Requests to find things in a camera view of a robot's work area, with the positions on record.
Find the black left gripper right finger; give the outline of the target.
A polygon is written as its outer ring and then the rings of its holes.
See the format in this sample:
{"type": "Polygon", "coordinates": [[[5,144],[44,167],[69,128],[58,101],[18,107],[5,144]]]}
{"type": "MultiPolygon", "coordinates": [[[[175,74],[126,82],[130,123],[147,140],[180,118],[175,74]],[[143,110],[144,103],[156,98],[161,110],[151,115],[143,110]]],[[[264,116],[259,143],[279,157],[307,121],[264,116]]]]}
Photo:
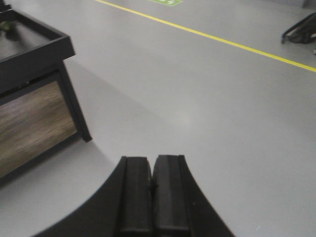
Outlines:
{"type": "Polygon", "coordinates": [[[153,182],[154,236],[234,236],[199,188],[183,155],[159,155],[153,182]]]}

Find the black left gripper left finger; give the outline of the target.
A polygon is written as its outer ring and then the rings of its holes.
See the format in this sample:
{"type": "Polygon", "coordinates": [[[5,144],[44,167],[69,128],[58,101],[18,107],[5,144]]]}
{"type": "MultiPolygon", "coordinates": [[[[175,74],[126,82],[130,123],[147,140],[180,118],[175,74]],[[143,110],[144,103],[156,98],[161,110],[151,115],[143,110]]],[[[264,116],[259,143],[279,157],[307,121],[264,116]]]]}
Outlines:
{"type": "Polygon", "coordinates": [[[147,158],[122,157],[83,205],[37,236],[152,236],[151,170],[147,158]]]}

